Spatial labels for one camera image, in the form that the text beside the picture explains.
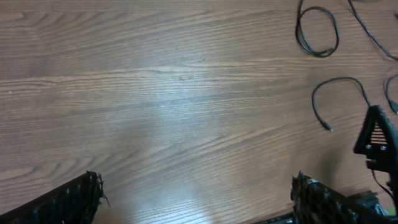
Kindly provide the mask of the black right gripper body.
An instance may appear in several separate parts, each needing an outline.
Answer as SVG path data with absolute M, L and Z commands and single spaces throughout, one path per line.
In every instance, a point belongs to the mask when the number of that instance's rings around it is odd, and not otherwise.
M 397 159 L 386 154 L 378 156 L 376 154 L 370 154 L 366 156 L 366 159 L 366 166 L 371 170 L 374 180 L 390 195 L 393 202 L 397 202 Z M 376 175 L 374 174 L 375 170 L 389 174 L 389 182 L 387 183 L 387 186 L 390 188 L 390 191 L 376 180 Z

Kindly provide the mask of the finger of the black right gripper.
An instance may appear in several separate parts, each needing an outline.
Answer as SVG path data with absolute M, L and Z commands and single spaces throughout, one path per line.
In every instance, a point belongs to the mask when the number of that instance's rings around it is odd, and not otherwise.
M 379 105 L 368 108 L 354 153 L 367 156 L 377 153 L 397 155 L 397 130 Z

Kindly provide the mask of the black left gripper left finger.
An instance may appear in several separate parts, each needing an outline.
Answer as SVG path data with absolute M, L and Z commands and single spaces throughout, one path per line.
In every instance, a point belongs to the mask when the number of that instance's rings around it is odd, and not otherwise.
M 92 224 L 107 199 L 102 176 L 87 171 L 79 177 L 1 215 L 1 224 Z

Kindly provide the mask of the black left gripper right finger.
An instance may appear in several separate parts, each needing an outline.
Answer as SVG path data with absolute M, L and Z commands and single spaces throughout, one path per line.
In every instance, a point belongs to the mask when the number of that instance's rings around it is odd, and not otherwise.
M 302 172 L 292 178 L 294 224 L 394 224 L 377 193 L 365 191 L 345 196 Z

